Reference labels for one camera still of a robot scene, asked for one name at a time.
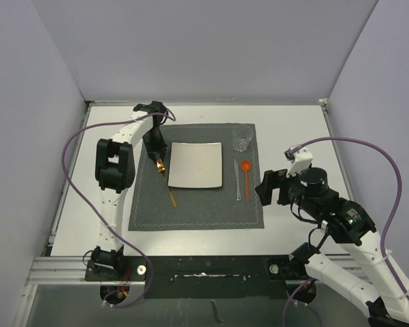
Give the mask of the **silver table knife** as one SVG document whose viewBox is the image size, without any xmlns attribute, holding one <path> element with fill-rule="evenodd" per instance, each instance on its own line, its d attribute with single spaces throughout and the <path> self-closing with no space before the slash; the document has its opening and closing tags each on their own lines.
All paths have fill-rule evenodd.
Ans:
<svg viewBox="0 0 409 327">
<path fill-rule="evenodd" d="M 235 183 L 236 183 L 236 200 L 241 201 L 242 195 L 240 191 L 240 173 L 239 173 L 239 165 L 236 159 L 233 159 L 234 165 L 234 174 L 235 174 Z"/>
</svg>

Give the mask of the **orange plastic spoon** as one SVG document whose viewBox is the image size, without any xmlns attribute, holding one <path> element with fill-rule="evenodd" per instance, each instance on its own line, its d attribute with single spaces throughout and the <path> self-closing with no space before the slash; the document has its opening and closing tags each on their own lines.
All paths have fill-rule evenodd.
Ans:
<svg viewBox="0 0 409 327">
<path fill-rule="evenodd" d="M 248 160 L 244 160 L 241 163 L 241 169 L 244 172 L 244 182 L 245 182 L 245 196 L 246 196 L 246 201 L 249 201 L 249 177 L 248 173 L 250 172 L 252 168 L 252 164 Z"/>
</svg>

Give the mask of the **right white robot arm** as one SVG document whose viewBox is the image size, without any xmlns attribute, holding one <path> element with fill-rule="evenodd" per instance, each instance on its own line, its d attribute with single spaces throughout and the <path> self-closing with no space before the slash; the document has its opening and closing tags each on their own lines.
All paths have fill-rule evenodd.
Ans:
<svg viewBox="0 0 409 327">
<path fill-rule="evenodd" d="M 319 245 L 305 242 L 289 256 L 289 269 L 299 279 L 307 276 L 328 285 L 354 304 L 370 326 L 409 326 L 409 279 L 397 267 L 391 252 L 380 249 L 380 234 L 365 209 L 340 197 L 328 186 L 322 168 L 307 168 L 288 176 L 287 170 L 268 170 L 255 188 L 261 204 L 272 202 L 297 206 L 307 213 L 325 237 L 331 237 L 360 266 L 363 281 L 339 267 L 320 251 Z"/>
</svg>

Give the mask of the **white square plate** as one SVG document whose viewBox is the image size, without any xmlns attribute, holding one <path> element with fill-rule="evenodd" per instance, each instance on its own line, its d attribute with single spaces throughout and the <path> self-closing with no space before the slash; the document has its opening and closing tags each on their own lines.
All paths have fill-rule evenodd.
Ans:
<svg viewBox="0 0 409 327">
<path fill-rule="evenodd" d="M 221 142 L 172 142 L 168 186 L 183 189 L 213 189 L 223 186 Z"/>
</svg>

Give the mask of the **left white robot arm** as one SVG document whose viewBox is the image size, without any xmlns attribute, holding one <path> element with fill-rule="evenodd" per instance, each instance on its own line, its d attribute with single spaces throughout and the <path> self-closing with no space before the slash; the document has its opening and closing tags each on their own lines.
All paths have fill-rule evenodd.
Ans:
<svg viewBox="0 0 409 327">
<path fill-rule="evenodd" d="M 160 126 L 169 110 L 161 102 L 138 104 L 131 118 L 111 138 L 100 139 L 96 146 L 95 179 L 101 190 L 101 216 L 103 221 L 99 239 L 91 253 L 95 268 L 111 280 L 122 277 L 125 268 L 124 242 L 117 236 L 122 232 L 125 197 L 135 180 L 134 147 L 144 143 L 148 158 L 164 171 L 167 144 Z"/>
</svg>

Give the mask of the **gold fork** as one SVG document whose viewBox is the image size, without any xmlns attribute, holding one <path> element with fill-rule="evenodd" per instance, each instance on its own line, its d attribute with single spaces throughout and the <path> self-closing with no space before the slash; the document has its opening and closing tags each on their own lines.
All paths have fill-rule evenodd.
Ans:
<svg viewBox="0 0 409 327">
<path fill-rule="evenodd" d="M 170 187 L 168 185 L 168 180 L 167 180 L 167 177 L 166 177 L 166 167 L 165 167 L 165 165 L 164 165 L 164 163 L 163 163 L 163 161 L 161 159 L 156 160 L 156 165 L 157 165 L 157 170 L 159 171 L 159 173 L 164 178 L 164 181 L 165 181 L 168 193 L 169 193 L 169 197 L 170 197 L 170 200 L 171 200 L 171 205 L 174 208 L 176 208 L 177 207 L 176 199 L 175 199 L 173 193 L 171 192 L 171 189 L 170 189 Z"/>
</svg>

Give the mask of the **dark grey cloth placemat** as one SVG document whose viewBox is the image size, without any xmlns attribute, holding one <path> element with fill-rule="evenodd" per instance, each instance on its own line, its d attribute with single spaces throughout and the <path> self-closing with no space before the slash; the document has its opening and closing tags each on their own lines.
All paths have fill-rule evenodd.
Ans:
<svg viewBox="0 0 409 327">
<path fill-rule="evenodd" d="M 133 199 L 129 216 L 130 231 L 165 230 L 227 230 L 262 229 L 263 207 L 254 188 L 260 181 L 257 138 L 252 137 L 248 149 L 233 148 L 233 128 L 236 124 L 166 125 L 161 133 L 168 146 L 172 142 L 221 142 L 223 152 L 223 186 L 213 189 L 183 189 L 170 187 L 177 207 L 171 205 L 169 193 L 156 165 L 141 151 L 133 184 Z M 233 159 L 239 165 L 242 200 L 236 200 Z M 252 168 L 249 177 L 249 201 L 246 201 L 244 172 L 241 163 L 248 160 Z"/>
</svg>

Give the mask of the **clear plastic cup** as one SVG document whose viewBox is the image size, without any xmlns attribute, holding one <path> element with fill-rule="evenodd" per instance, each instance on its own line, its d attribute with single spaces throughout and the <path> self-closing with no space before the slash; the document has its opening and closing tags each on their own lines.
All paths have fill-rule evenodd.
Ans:
<svg viewBox="0 0 409 327">
<path fill-rule="evenodd" d="M 236 125 L 233 128 L 233 148 L 238 152 L 244 152 L 253 137 L 253 130 L 249 125 Z"/>
</svg>

